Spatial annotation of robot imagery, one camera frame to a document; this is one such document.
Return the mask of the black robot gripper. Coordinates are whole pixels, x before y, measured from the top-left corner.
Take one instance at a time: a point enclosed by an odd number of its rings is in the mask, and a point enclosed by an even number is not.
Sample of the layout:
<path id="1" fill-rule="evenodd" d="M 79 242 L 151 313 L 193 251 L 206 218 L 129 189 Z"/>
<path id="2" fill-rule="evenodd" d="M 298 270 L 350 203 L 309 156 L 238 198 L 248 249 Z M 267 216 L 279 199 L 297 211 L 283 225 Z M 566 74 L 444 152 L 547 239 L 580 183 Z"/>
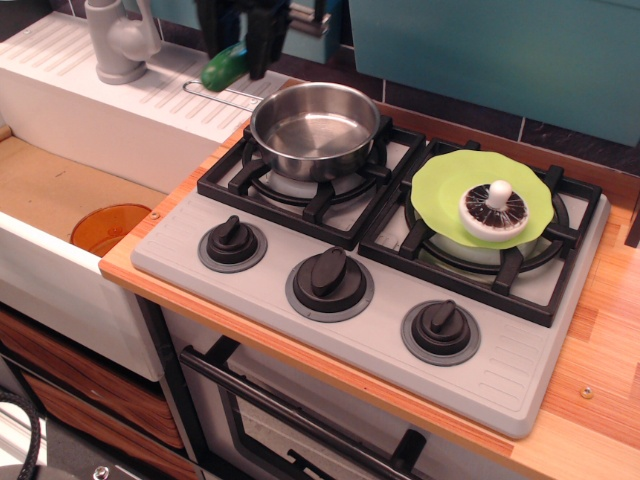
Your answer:
<path id="1" fill-rule="evenodd" d="M 311 36 L 323 36 L 330 30 L 326 0 L 315 0 L 312 6 L 286 0 L 249 0 L 238 5 L 247 16 L 245 44 L 252 80 L 262 79 L 280 59 L 289 24 Z M 233 1 L 197 0 L 196 11 L 210 59 L 238 42 L 238 12 Z"/>

